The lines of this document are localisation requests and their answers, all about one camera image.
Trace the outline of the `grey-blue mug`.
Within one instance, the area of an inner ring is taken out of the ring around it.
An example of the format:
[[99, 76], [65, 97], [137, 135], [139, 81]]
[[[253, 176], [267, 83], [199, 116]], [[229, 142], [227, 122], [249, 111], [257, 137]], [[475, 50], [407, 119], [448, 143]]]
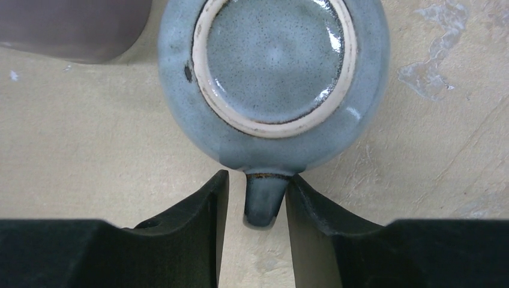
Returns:
[[270, 228], [291, 178], [351, 146], [385, 92], [381, 1], [169, 1], [164, 96], [206, 155], [246, 177], [244, 224]]

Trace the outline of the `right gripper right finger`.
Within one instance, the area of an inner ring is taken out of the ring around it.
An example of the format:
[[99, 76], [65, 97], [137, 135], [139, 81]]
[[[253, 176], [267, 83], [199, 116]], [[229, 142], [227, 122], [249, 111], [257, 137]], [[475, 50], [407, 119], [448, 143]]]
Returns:
[[507, 287], [508, 221], [402, 219], [342, 208], [302, 177], [286, 192], [297, 287]]

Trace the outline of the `purple mug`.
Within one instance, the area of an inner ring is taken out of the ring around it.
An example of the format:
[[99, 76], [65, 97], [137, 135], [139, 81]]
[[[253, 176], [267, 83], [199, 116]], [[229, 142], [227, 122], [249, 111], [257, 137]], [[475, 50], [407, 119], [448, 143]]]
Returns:
[[3, 0], [1, 47], [100, 64], [137, 41], [151, 7], [151, 1]]

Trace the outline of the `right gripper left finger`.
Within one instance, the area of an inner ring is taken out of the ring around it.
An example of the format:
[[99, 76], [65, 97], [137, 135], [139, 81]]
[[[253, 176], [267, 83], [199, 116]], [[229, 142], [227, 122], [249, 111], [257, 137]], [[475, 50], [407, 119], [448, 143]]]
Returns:
[[2, 287], [217, 287], [229, 174], [133, 228], [1, 220]]

